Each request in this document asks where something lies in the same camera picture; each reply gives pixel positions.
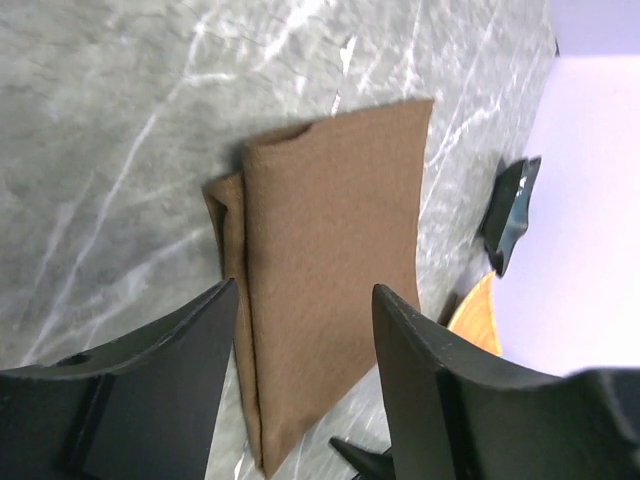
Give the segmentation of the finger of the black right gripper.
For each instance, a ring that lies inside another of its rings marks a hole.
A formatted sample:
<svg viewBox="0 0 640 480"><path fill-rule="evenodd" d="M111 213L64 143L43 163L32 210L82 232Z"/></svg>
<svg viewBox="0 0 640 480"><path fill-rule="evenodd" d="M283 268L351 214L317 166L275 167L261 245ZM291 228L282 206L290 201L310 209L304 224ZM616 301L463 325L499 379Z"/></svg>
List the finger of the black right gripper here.
<svg viewBox="0 0 640 480"><path fill-rule="evenodd" d="M339 437L332 437L329 444L357 472L355 479L395 480L391 449L374 452Z"/></svg>

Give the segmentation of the brown cloth napkin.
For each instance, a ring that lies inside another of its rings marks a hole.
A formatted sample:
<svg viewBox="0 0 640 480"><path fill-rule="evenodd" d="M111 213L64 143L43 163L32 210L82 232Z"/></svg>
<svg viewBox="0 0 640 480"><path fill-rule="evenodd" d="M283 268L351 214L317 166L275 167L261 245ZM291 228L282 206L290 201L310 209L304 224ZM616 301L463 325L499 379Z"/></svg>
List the brown cloth napkin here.
<svg viewBox="0 0 640 480"><path fill-rule="evenodd" d="M376 361L371 294L417 305L416 248L433 103L414 99L247 140L204 190L225 277L250 448L272 477Z"/></svg>

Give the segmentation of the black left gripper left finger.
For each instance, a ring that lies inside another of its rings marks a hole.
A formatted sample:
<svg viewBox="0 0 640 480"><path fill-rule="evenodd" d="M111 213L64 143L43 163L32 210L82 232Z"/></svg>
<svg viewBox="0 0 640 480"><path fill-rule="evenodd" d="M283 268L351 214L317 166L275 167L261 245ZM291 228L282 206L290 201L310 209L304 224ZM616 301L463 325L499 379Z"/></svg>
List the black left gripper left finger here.
<svg viewBox="0 0 640 480"><path fill-rule="evenodd" d="M101 346L1 374L5 479L201 479L238 311L234 280Z"/></svg>

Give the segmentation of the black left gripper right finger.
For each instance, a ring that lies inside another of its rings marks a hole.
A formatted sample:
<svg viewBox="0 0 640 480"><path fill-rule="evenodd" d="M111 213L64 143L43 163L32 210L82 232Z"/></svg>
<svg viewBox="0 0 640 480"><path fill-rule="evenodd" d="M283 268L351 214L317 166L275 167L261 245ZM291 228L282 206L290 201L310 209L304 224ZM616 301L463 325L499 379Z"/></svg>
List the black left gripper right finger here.
<svg viewBox="0 0 640 480"><path fill-rule="evenodd" d="M639 373L544 374L372 292L384 406L399 479L635 479Z"/></svg>

